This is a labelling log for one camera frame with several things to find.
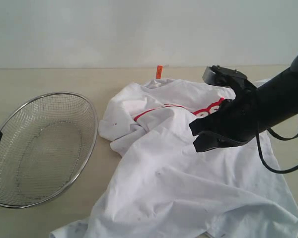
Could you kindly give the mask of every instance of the white t-shirt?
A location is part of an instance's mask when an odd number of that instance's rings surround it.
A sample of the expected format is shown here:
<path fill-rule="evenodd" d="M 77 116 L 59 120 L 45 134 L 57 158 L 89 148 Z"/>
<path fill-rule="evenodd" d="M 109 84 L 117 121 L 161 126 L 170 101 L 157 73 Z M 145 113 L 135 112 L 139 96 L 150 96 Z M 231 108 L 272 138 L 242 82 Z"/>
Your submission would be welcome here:
<path fill-rule="evenodd" d="M 189 123 L 234 97 L 227 88 L 161 79 L 132 83 L 112 98 L 99 134 L 122 160 L 88 228 L 71 237 L 297 237 L 296 203 L 284 177 L 262 165 L 254 139 L 204 153 L 194 149 Z M 265 160 L 278 169 L 267 134 L 260 137 Z M 60 235 L 68 228 L 51 237 L 70 237 Z"/>

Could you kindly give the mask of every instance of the table surface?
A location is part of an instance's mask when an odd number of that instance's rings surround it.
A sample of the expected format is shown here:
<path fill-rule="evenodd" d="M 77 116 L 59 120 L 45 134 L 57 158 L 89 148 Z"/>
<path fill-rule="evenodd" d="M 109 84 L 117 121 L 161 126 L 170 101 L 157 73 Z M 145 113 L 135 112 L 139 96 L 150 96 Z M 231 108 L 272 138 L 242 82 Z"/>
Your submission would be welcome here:
<path fill-rule="evenodd" d="M 287 65 L 237 66 L 251 81 L 270 78 Z M 204 67 L 165 67 L 162 77 L 202 82 Z M 0 69 L 0 124 L 18 105 L 35 96 L 55 91 L 77 92 L 88 97 L 101 119 L 108 101 L 131 82 L 143 84 L 155 77 L 154 68 L 109 69 Z M 297 132 L 292 118 L 276 127 L 284 136 Z M 298 139 L 282 142 L 272 139 L 274 153 L 282 168 L 298 163 Z M 109 141 L 97 139 L 87 166 L 75 183 L 51 202 L 25 209 L 0 207 L 0 238 L 47 238 L 48 233 L 69 222 L 89 216 L 105 191 L 120 156 Z M 285 175 L 298 204 L 298 171 Z"/>

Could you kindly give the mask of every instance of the orange tag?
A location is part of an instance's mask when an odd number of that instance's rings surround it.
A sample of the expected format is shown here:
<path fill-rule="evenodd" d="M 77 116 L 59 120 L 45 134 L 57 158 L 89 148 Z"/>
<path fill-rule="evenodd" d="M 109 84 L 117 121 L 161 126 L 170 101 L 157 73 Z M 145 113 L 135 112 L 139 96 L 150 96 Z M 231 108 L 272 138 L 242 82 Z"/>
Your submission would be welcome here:
<path fill-rule="evenodd" d="M 161 79 L 162 68 L 163 68 L 162 65 L 158 65 L 158 66 L 157 66 L 157 73 L 156 73 L 156 75 L 155 75 L 155 78 L 156 78 L 156 79 Z"/>

